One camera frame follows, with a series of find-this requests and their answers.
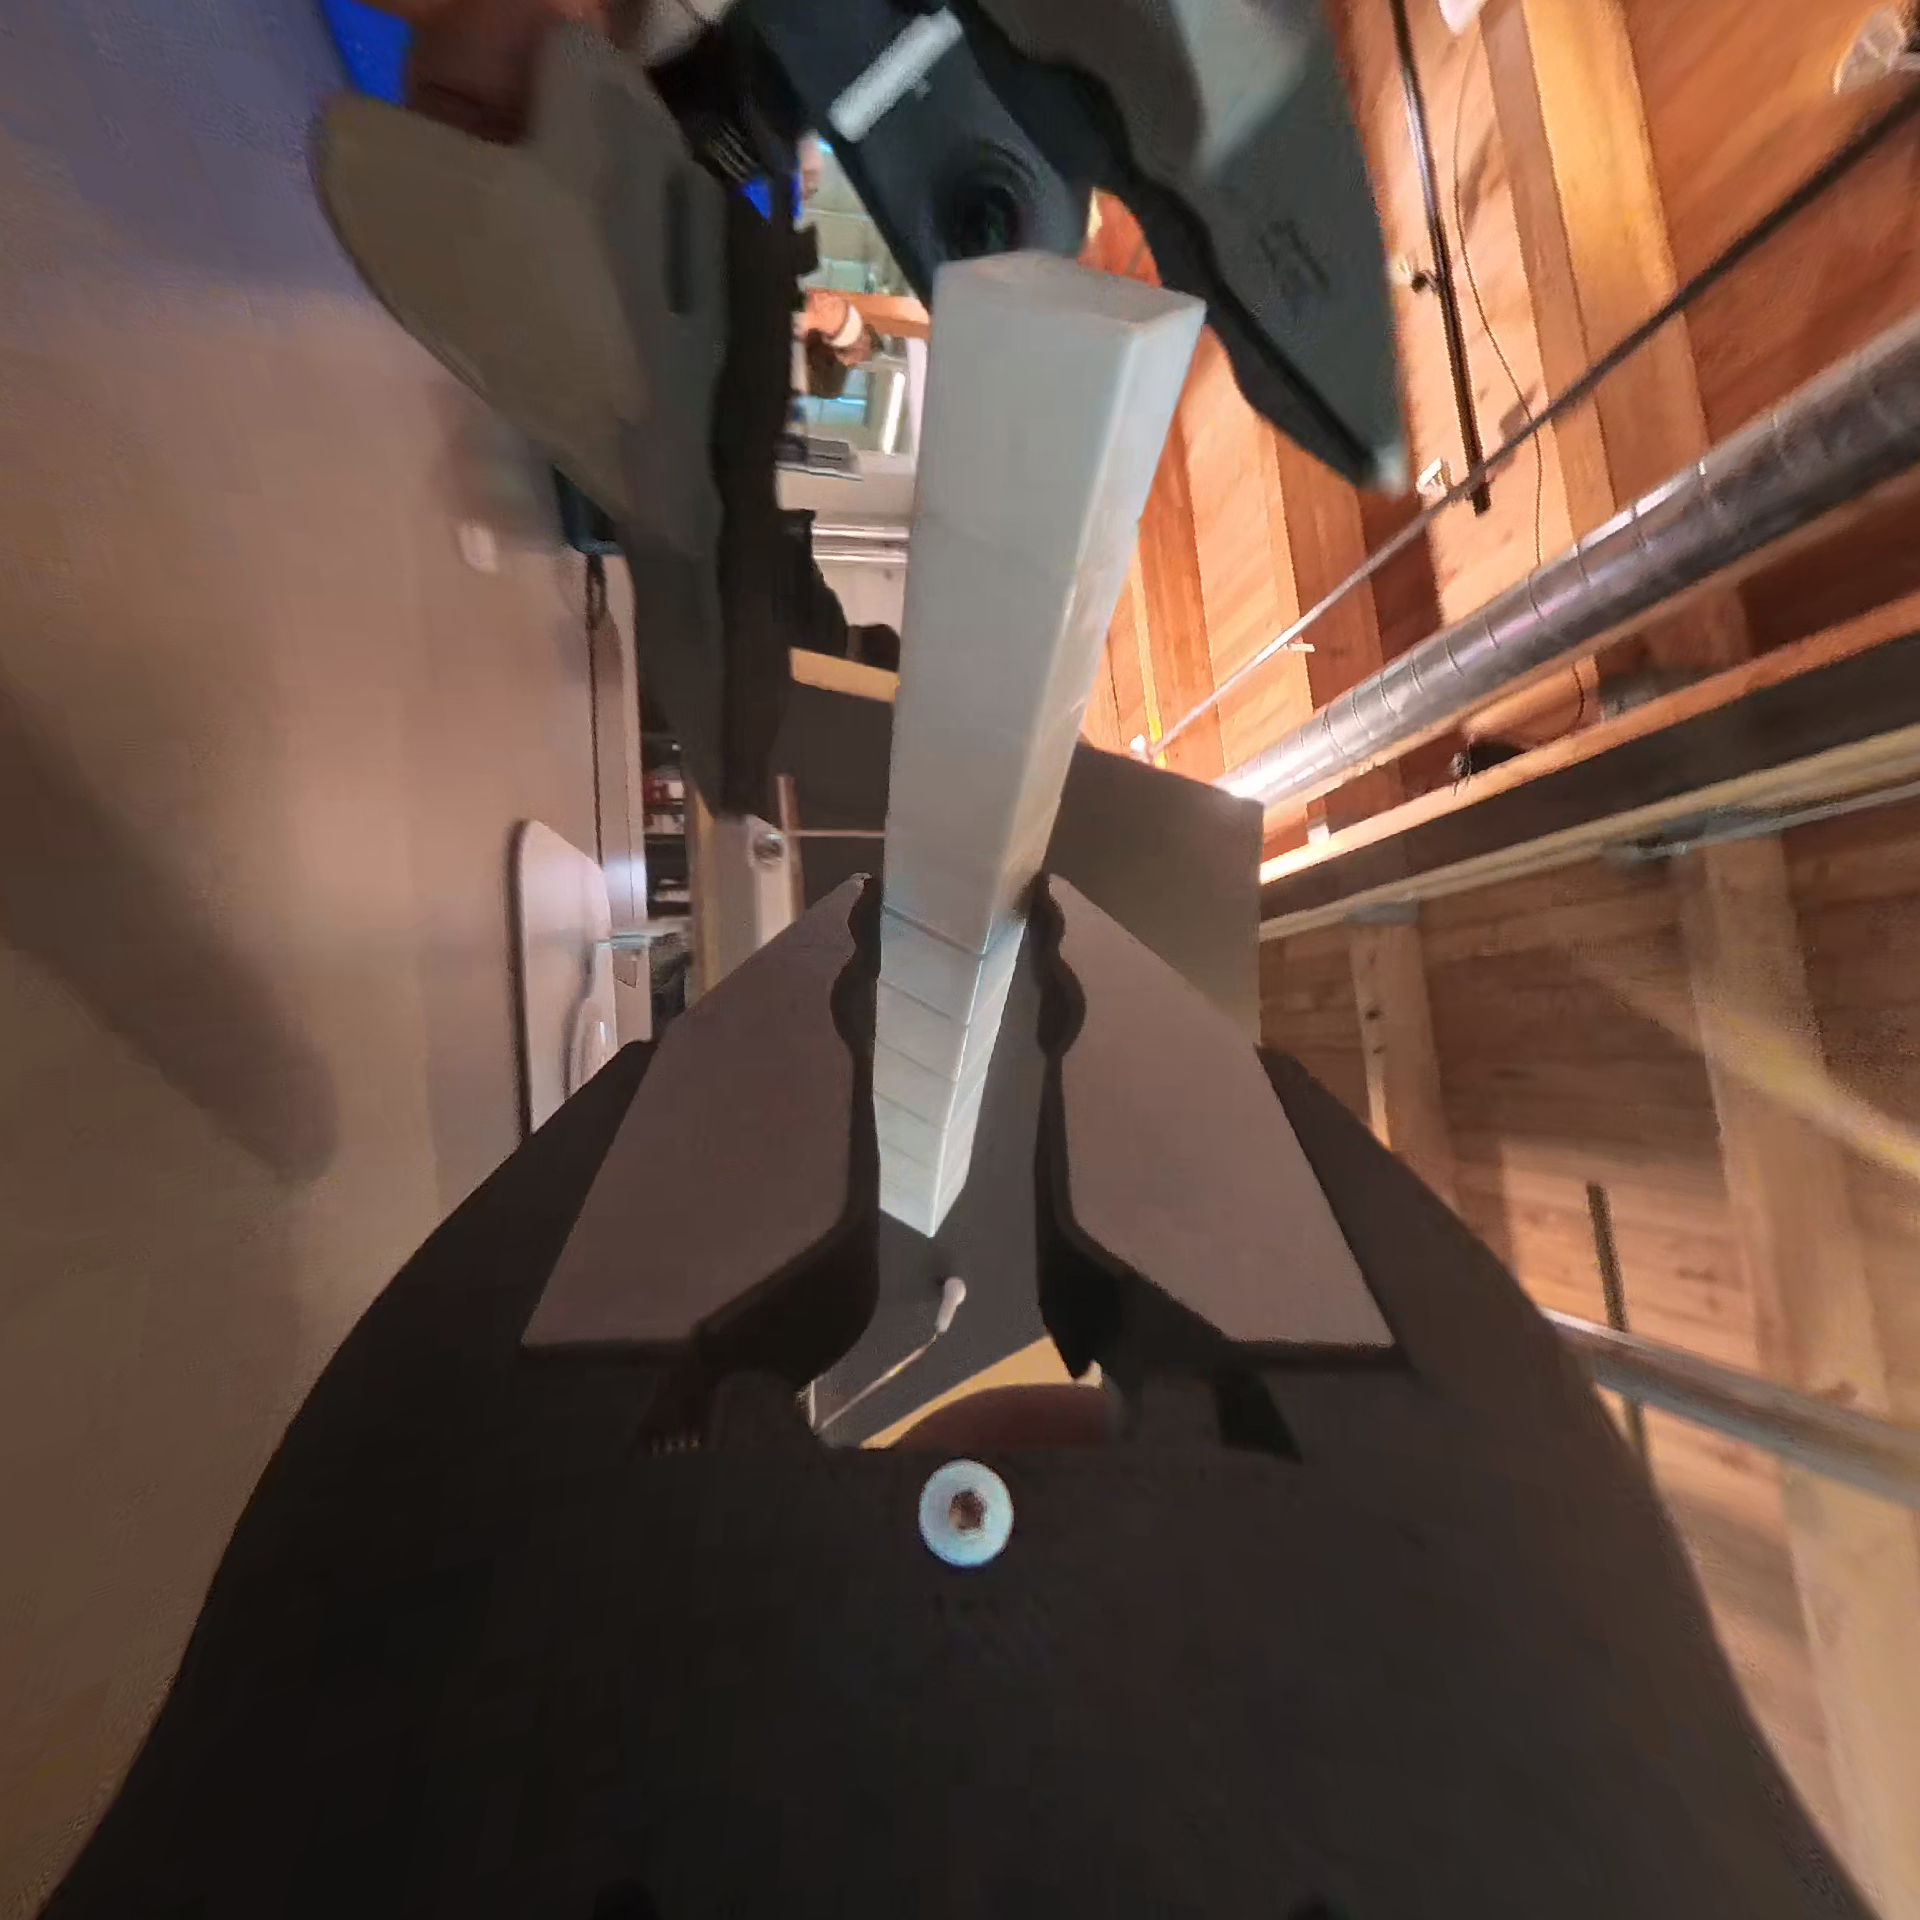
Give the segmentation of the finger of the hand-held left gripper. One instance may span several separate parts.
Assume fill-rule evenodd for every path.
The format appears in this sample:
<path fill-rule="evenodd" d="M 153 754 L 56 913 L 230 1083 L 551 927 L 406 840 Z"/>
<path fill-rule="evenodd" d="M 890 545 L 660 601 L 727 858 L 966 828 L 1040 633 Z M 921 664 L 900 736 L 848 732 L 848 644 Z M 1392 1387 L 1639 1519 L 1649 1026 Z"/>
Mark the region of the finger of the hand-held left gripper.
<path fill-rule="evenodd" d="M 1175 174 L 1250 168 L 1309 78 L 1321 9 L 1306 2 L 1173 2 L 1175 70 L 1191 110 L 1169 145 Z"/>

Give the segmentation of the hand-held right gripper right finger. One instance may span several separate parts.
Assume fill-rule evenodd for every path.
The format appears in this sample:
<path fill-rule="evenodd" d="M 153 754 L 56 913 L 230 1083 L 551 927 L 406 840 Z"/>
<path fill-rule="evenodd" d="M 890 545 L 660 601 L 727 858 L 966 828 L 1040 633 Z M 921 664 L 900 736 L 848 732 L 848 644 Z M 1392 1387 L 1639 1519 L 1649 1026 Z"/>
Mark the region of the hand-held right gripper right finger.
<path fill-rule="evenodd" d="M 1392 1355 L 1256 1046 L 1064 879 L 1031 929 L 1037 1287 L 1068 1371 Z"/>

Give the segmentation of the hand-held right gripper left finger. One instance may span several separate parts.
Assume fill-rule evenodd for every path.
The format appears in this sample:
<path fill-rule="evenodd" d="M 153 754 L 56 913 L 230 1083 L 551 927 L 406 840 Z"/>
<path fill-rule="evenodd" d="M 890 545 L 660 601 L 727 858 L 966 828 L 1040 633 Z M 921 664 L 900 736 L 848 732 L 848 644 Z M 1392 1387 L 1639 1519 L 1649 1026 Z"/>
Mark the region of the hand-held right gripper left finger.
<path fill-rule="evenodd" d="M 821 1377 L 877 1303 L 877 883 L 850 879 L 654 1047 L 520 1344 Z"/>

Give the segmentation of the white square bar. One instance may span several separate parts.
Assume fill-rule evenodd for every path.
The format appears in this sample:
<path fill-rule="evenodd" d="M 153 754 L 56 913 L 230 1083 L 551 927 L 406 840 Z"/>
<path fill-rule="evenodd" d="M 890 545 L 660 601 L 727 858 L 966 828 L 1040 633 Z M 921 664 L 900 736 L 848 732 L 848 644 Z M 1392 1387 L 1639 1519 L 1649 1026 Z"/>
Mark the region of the white square bar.
<path fill-rule="evenodd" d="M 1049 254 L 938 271 L 880 871 L 880 1207 L 935 1236 L 1207 308 Z"/>

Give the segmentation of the person's left hand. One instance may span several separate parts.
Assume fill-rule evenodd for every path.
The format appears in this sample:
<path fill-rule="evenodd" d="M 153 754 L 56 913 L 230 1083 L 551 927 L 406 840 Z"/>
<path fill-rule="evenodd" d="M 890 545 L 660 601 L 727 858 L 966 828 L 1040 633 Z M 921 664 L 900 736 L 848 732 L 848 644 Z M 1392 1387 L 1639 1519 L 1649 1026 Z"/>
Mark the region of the person's left hand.
<path fill-rule="evenodd" d="M 484 143 L 520 140 L 537 60 L 557 25 L 608 30 L 604 2 L 378 2 L 406 28 L 401 104 Z"/>

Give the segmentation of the black board with wooden edge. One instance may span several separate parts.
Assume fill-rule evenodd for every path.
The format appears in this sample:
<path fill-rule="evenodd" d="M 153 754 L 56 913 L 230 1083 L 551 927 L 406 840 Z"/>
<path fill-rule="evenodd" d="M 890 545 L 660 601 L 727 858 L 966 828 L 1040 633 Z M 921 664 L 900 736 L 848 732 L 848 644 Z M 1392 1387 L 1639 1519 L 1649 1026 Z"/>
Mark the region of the black board with wooden edge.
<path fill-rule="evenodd" d="M 775 771 L 794 786 L 807 908 L 880 863 L 893 705 L 888 695 L 818 683 L 797 665 Z M 1045 868 L 1064 879 L 1200 995 L 1256 1036 L 1256 814 L 1223 791 L 1116 752 L 1078 746 Z M 927 1355 L 846 1418 L 856 1439 L 919 1400 L 1042 1339 L 1032 1156 L 1040 1123 L 1040 970 L 1023 955 L 976 1119 L 966 1186 L 935 1236 L 881 1218 L 877 1303 L 822 1400 L 839 1411 L 933 1328 L 949 1279 L 966 1298 Z"/>

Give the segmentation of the blue plastic bin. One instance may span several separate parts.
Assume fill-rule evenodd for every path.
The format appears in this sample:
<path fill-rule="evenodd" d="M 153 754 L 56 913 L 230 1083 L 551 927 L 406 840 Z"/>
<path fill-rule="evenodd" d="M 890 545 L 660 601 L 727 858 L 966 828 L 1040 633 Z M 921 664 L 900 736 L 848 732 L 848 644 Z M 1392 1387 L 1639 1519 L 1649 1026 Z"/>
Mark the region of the blue plastic bin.
<path fill-rule="evenodd" d="M 318 12 L 348 87 L 383 106 L 404 106 L 413 47 L 408 20 L 365 2 L 325 0 Z"/>

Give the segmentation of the silver spiral duct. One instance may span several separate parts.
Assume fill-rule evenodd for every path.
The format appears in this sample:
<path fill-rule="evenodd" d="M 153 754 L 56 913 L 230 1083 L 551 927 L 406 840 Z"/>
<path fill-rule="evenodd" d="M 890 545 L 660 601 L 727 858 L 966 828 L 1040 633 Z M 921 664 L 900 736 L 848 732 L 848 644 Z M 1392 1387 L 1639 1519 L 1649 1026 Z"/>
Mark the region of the silver spiral duct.
<path fill-rule="evenodd" d="M 1846 354 L 1217 786 L 1294 809 L 1858 516 L 1918 464 L 1918 318 Z"/>

